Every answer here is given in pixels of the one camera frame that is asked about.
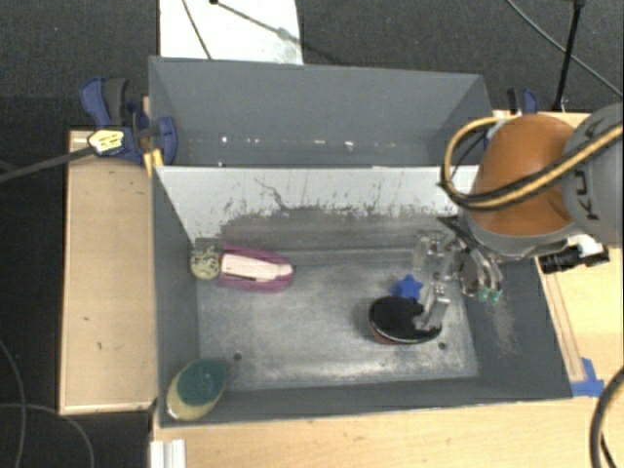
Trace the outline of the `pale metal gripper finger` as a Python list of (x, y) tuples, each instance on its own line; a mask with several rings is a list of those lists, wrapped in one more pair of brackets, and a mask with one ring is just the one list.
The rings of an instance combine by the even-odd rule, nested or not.
[(430, 256), (433, 241), (431, 231), (422, 230), (418, 232), (411, 255), (412, 271), (419, 272), (424, 268), (427, 258)]
[(426, 331), (440, 331), (450, 306), (447, 287), (443, 284), (432, 284), (423, 302), (425, 311), (421, 316), (421, 327)]

